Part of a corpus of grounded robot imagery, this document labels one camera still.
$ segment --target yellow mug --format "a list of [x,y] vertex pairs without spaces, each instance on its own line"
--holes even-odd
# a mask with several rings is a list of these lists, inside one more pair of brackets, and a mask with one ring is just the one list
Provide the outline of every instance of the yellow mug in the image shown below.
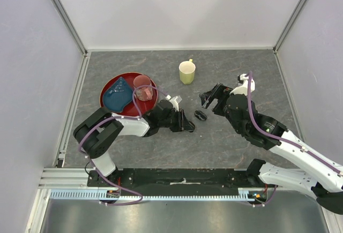
[[180,63],[178,70],[180,72],[180,80],[185,85],[189,85],[194,80],[195,75],[195,64],[193,59]]

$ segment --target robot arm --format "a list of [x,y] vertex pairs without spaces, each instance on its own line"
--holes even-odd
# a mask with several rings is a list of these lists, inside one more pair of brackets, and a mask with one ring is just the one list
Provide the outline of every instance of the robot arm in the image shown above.
[[[303,170],[284,169],[254,159],[247,169],[249,182],[252,185],[263,182],[297,190],[315,198],[330,211],[343,214],[343,166],[312,149],[276,119],[259,114],[254,102],[251,102],[252,115],[258,127],[282,140],[258,131],[248,111],[248,79],[243,74],[238,77],[240,86],[235,89],[217,84],[211,91],[201,94],[203,108],[208,108],[214,99],[218,99],[212,111],[225,116],[236,133],[253,145],[288,159]],[[251,91],[253,90],[255,82],[251,80]]]
[[168,127],[172,132],[193,132],[195,126],[188,121],[183,109],[178,104],[182,101],[179,96],[167,96],[155,108],[143,114],[142,118],[113,114],[106,108],[99,108],[88,119],[74,130],[74,137],[80,143],[92,128],[105,119],[113,119],[95,130],[83,143],[83,150],[92,160],[97,169],[105,176],[112,174],[116,166],[111,159],[108,148],[118,136],[133,135],[150,137],[161,127]]

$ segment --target mug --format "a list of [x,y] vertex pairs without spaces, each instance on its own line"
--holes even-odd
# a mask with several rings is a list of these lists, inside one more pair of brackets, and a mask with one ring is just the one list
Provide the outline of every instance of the mug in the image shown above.
[[[147,75],[139,75],[135,77],[135,79],[133,80],[133,86],[135,88],[144,86],[144,85],[152,86],[151,79]],[[152,100],[152,96],[153,96],[152,87],[142,87],[140,89],[137,89],[135,92],[135,96],[141,101]]]
[[180,80],[185,85],[189,85],[194,80],[195,75],[195,64],[193,59],[180,63],[178,70],[180,72]]

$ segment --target white backdrop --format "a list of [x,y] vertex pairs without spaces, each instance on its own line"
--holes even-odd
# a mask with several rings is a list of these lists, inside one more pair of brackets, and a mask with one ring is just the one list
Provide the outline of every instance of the white backdrop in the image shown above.
[[342,0],[308,0],[279,51],[303,135],[343,164]]
[[298,0],[61,0],[88,49],[273,46]]
[[0,231],[22,233],[82,55],[51,0],[1,0],[0,17]]

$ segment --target blue dish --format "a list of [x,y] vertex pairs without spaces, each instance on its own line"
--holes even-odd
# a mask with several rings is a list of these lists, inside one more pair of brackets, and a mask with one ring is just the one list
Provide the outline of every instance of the blue dish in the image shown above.
[[103,105],[113,112],[122,112],[132,101],[133,90],[123,77],[120,77],[102,97]]

